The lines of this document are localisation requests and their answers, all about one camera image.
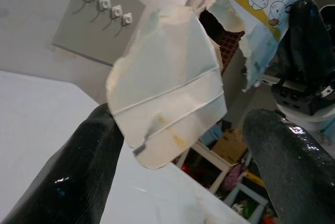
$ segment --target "gray panel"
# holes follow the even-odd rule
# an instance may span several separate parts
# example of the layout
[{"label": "gray panel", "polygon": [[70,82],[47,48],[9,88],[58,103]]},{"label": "gray panel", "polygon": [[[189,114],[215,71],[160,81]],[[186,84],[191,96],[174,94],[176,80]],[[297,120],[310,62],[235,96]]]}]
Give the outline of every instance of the gray panel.
[{"label": "gray panel", "polygon": [[53,44],[112,65],[122,57],[144,10],[144,4],[139,0],[110,0],[110,2],[112,7],[121,5],[123,14],[132,13],[131,25],[124,28],[120,18],[112,21],[110,12],[100,13],[98,2],[86,5],[84,0],[70,0]]}]

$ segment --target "red mesh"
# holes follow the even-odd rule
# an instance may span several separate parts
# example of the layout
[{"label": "red mesh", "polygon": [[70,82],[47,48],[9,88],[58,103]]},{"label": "red mesh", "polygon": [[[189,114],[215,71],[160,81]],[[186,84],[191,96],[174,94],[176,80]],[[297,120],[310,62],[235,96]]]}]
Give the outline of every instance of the red mesh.
[{"label": "red mesh", "polygon": [[224,64],[223,72],[226,70],[232,56],[234,55],[237,47],[239,46],[239,40],[243,35],[243,31],[233,33],[223,30],[222,35],[219,39],[222,62]]}]

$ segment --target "red object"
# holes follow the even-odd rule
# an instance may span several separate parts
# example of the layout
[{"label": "red object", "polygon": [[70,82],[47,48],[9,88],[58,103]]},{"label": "red object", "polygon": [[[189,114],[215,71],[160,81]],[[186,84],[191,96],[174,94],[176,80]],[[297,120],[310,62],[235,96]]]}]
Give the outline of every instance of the red object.
[{"label": "red object", "polygon": [[276,224],[271,217],[264,217],[262,220],[262,224]]},{"label": "red object", "polygon": [[182,166],[182,170],[183,170],[185,173],[187,173],[191,178],[193,178],[194,180],[197,180],[196,176],[194,176],[194,175],[192,174],[191,169],[189,168],[188,165],[183,164],[183,166]]}]

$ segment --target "yellow stain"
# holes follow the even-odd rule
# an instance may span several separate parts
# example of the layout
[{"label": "yellow stain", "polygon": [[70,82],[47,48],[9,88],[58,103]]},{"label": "yellow stain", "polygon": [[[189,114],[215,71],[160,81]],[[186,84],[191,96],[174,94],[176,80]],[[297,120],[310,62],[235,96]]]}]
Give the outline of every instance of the yellow stain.
[{"label": "yellow stain", "polygon": [[173,135],[173,141],[177,144],[177,146],[181,149],[186,148],[186,141],[177,135]]},{"label": "yellow stain", "polygon": [[[166,120],[163,116],[158,116],[157,117],[158,121],[161,123],[165,123]],[[177,146],[181,149],[185,149],[186,148],[186,141],[180,137],[178,137],[176,134],[173,133],[172,129],[169,127],[167,129],[169,131],[169,133],[172,135],[173,137],[173,141],[177,144]]]},{"label": "yellow stain", "polygon": [[158,121],[160,123],[165,123],[165,118],[163,116],[158,116]]},{"label": "yellow stain", "polygon": [[240,6],[242,6],[247,12],[249,12],[251,15],[256,17],[259,21],[261,21],[265,26],[269,28],[271,33],[273,34],[273,37],[276,39],[277,42],[281,39],[281,31],[278,28],[272,27],[269,24],[269,18],[267,17],[264,10],[254,10],[248,3],[248,0],[235,0]]}]

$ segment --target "white wall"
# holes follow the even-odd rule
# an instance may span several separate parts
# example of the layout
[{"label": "white wall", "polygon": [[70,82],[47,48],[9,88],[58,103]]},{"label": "white wall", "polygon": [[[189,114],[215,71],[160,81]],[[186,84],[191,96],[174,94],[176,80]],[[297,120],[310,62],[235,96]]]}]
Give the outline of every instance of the white wall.
[{"label": "white wall", "polygon": [[244,93],[240,91],[224,117],[232,122],[232,128],[242,126],[247,114],[254,109],[276,110],[277,105],[271,93],[271,87],[262,84],[258,88],[251,88]]},{"label": "white wall", "polygon": [[[187,0],[141,0],[184,5]],[[105,101],[110,67],[51,45],[69,0],[0,0],[0,70],[71,82]]]},{"label": "white wall", "polygon": [[238,94],[240,94],[247,85],[247,78],[242,74],[244,64],[245,57],[243,56],[242,51],[238,48],[222,75],[228,110],[236,100]]}]

